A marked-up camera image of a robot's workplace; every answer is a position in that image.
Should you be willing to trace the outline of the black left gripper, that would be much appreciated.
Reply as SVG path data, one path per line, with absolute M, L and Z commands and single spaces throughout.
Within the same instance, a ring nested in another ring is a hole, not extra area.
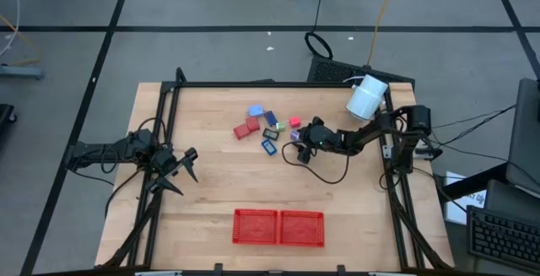
M 177 159 L 174 150 L 171 146 L 160 148 L 151 159 L 151 166 L 156 173 L 156 176 L 146 184 L 146 189 L 155 193 L 157 191 L 169 190 L 181 196 L 183 193 L 180 189 L 174 186 L 166 178 L 176 176 L 181 167 L 184 167 L 190 177 L 198 182 L 198 179 L 193 170 L 194 160 L 198 157 L 197 151 L 194 148 L 189 148 L 181 159 Z

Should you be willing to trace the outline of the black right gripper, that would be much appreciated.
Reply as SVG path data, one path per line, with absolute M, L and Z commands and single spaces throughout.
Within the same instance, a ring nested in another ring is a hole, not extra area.
M 333 149 L 340 142 L 339 135 L 324 125 L 324 121 L 314 116 L 312 122 L 301 128 L 301 141 L 303 144 L 297 146 L 297 160 L 307 165 L 311 159 L 311 148 Z

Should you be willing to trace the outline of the red block pair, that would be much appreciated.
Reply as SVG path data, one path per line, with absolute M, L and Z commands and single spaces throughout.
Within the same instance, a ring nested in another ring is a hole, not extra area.
M 233 129 L 234 135 L 238 140 L 243 139 L 251 134 L 246 123 L 243 123 Z

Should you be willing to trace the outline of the white cylindrical device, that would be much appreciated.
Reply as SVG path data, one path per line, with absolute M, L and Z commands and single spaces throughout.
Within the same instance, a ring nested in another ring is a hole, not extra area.
M 366 74 L 361 77 L 360 84 L 354 85 L 346 109 L 357 118 L 369 120 L 379 108 L 387 89 L 387 83 Z

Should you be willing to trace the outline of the black perforated box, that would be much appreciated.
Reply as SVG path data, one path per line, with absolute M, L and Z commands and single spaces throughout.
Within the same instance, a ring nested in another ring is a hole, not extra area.
M 386 83 L 410 83 L 415 87 L 413 78 L 403 77 L 392 73 L 377 71 L 369 66 L 355 66 L 344 62 L 337 62 L 322 57 L 311 59 L 307 82 L 338 82 L 347 78 L 365 76 L 366 74 Z

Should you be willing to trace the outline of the red slotted plastic basket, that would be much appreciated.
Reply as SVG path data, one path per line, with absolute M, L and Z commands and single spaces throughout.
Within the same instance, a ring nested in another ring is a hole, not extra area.
M 325 246 L 324 213 L 283 210 L 279 213 L 278 244 L 283 246 Z
M 278 211 L 236 209 L 232 242 L 234 244 L 276 245 L 278 243 Z

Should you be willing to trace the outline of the white paper sheet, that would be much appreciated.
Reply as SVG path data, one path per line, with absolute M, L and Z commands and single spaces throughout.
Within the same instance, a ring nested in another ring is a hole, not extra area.
M 467 208 L 467 206 L 475 206 L 483 208 L 486 201 L 486 190 L 475 192 L 458 198 L 455 202 L 446 202 L 444 204 L 444 218 L 445 221 L 449 221 L 459 225 L 465 225 L 467 223 L 466 213 L 459 208 Z

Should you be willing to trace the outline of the black desk bar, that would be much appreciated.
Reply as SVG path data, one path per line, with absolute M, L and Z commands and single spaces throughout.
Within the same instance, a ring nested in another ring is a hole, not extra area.
M 506 172 L 508 169 L 508 163 L 494 166 L 488 170 L 477 173 L 476 175 L 466 177 L 460 181 L 451 183 L 448 186 L 442 187 L 442 191 L 438 192 L 440 200 L 448 202 L 445 196 L 448 196 L 450 200 L 456 200 L 463 196 L 480 192 L 487 188 L 489 181 L 496 180 L 502 183 L 507 183 Z

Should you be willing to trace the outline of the black floor object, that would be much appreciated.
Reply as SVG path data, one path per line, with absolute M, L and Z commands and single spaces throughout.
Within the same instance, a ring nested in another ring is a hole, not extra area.
M 0 104 L 0 138 L 3 137 L 16 123 L 18 117 L 15 113 L 14 106 L 9 104 Z

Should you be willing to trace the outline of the grey floor base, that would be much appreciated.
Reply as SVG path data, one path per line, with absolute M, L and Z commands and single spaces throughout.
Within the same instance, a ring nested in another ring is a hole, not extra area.
M 44 73 L 39 68 L 16 67 L 0 65 L 1 78 L 35 78 L 40 80 L 44 78 Z

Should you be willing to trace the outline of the dark grey monitor base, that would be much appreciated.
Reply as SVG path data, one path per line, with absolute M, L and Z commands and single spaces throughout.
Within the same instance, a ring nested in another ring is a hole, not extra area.
M 484 207 L 540 223 L 540 198 L 500 181 L 489 181 Z

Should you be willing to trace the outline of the grey monitor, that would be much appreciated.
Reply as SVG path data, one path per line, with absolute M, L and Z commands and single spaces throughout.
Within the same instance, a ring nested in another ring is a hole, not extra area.
M 540 196 L 540 86 L 520 80 L 510 138 L 506 179 Z

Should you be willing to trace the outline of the black computer keyboard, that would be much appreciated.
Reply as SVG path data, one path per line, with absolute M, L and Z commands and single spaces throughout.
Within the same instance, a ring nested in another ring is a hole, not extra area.
M 476 206 L 466 214 L 469 254 L 540 274 L 540 223 Z

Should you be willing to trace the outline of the black aluminium table frame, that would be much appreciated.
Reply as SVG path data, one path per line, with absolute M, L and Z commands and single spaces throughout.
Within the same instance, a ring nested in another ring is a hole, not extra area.
M 279 137 L 277 153 L 268 155 L 260 133 L 240 140 L 233 133 L 254 104 L 281 118 L 298 116 L 309 122 L 318 116 L 331 128 L 355 130 L 359 121 L 345 108 L 350 95 L 346 84 L 186 84 L 170 132 L 176 153 L 197 150 L 198 182 L 181 171 L 173 182 L 183 196 L 163 196 L 152 267 L 209 270 L 220 262 L 227 270 L 333 271 L 344 265 L 349 271 L 397 271 L 399 247 L 414 265 L 412 241 L 408 234 L 396 237 L 391 206 L 381 189 L 379 141 L 352 158 L 321 152 L 300 168 L 287 134 Z M 234 244 L 238 208 L 323 212 L 325 246 Z

